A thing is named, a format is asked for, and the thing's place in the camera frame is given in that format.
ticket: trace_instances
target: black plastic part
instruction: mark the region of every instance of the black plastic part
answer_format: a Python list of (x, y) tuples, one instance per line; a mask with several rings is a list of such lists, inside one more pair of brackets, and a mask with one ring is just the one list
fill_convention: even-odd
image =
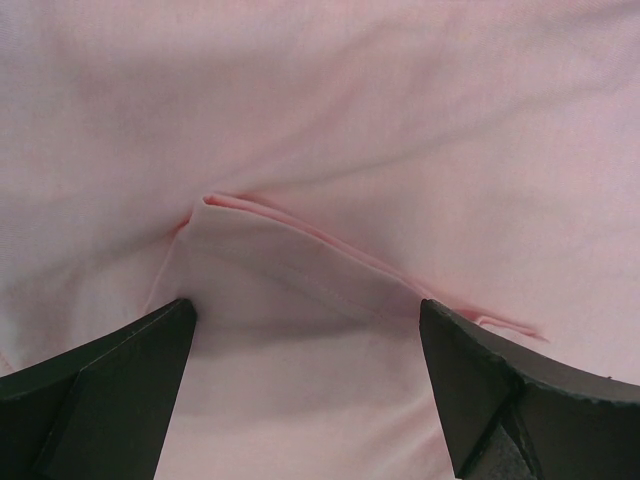
[(433, 300), (420, 335), (457, 478), (640, 479), (640, 387), (538, 355)]
[(193, 305), (176, 300), (0, 378), (0, 478), (152, 479), (195, 322)]

